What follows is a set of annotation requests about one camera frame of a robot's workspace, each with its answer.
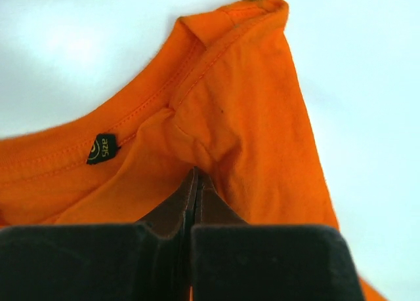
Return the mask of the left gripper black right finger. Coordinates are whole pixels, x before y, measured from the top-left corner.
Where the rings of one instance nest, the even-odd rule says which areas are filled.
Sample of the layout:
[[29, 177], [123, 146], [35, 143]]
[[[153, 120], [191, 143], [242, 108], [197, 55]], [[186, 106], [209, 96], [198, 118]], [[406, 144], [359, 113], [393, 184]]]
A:
[[198, 171], [196, 194], [196, 224], [246, 225], [229, 204], [217, 193], [211, 177]]

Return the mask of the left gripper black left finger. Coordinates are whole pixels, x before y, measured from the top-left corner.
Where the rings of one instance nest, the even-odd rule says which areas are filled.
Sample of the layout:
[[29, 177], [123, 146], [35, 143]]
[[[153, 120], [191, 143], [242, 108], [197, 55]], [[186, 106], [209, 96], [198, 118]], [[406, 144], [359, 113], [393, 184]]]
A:
[[172, 238], [194, 221], [199, 169], [189, 171], [180, 186], [156, 208], [137, 220], [162, 238]]

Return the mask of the orange t-shirt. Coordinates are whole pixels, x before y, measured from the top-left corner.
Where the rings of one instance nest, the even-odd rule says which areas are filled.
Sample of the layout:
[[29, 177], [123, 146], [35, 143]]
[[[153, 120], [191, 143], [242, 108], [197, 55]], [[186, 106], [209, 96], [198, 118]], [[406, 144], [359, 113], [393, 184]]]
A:
[[133, 223], [192, 167], [251, 224], [338, 227], [284, 0], [182, 16], [156, 57], [91, 113], [1, 141], [1, 227]]

